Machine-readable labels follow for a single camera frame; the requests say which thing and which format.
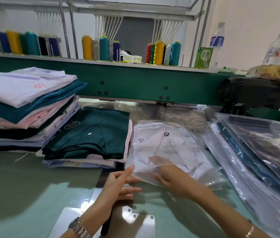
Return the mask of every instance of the metal watch band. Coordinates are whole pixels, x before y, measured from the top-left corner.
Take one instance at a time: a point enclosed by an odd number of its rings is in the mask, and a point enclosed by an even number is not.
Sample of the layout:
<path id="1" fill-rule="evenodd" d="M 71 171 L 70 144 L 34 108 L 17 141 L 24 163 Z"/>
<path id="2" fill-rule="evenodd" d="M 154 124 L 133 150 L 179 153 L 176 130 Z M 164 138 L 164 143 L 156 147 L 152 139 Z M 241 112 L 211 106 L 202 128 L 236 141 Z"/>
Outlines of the metal watch band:
<path id="1" fill-rule="evenodd" d="M 71 228 L 75 234 L 77 234 L 80 238 L 91 238 L 92 236 L 88 233 L 87 230 L 79 223 L 79 217 L 73 220 L 68 226 Z"/>

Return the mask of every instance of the green machine beam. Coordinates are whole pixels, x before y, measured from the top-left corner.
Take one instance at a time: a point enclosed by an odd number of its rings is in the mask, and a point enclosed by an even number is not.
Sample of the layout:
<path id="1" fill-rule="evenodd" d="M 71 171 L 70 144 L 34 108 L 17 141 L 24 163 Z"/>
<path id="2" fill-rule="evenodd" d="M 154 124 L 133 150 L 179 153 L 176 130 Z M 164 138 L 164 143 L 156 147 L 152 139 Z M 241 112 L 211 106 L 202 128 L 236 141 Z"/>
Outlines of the green machine beam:
<path id="1" fill-rule="evenodd" d="M 0 54 L 0 72 L 29 67 L 64 70 L 67 74 L 76 75 L 88 83 L 78 93 L 81 96 L 206 105 L 222 105 L 217 99 L 219 83 L 231 76 L 242 76 L 197 72 L 192 68 Z M 280 111 L 277 110 L 257 108 L 249 113 L 280 121 Z"/>

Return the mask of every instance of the embroidered logo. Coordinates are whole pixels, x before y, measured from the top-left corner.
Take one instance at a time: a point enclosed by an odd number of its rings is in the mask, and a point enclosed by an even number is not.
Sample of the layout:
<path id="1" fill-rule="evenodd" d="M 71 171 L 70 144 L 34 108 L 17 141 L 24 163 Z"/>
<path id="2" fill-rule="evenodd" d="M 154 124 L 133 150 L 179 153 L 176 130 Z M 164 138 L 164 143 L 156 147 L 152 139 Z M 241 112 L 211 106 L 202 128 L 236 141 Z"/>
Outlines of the embroidered logo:
<path id="1" fill-rule="evenodd" d="M 80 121 L 72 121 L 69 124 L 67 124 L 64 129 L 71 129 L 71 128 L 75 128 L 77 126 L 80 125 Z"/>

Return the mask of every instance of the bracelet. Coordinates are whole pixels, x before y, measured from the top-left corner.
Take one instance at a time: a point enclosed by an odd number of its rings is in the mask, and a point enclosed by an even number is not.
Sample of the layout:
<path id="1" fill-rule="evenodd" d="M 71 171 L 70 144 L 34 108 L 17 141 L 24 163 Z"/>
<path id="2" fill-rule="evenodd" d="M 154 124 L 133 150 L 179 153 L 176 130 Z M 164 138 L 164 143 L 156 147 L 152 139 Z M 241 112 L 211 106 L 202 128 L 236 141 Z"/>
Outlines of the bracelet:
<path id="1" fill-rule="evenodd" d="M 251 224 L 251 229 L 249 230 L 248 234 L 246 234 L 246 238 L 251 238 L 250 236 L 252 235 L 253 231 L 254 231 L 254 226 L 253 223 L 251 222 L 251 220 L 249 220 L 250 224 Z"/>

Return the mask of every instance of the green juice box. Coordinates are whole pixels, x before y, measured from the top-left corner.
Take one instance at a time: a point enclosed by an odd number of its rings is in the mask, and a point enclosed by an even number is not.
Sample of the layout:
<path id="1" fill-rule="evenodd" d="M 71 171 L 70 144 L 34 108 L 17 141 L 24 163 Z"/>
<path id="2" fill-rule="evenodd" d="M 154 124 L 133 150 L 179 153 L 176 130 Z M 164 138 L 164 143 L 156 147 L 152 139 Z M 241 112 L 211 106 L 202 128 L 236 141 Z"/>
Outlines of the green juice box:
<path id="1" fill-rule="evenodd" d="M 197 52 L 194 68 L 208 69 L 212 54 L 212 47 L 200 47 Z"/>

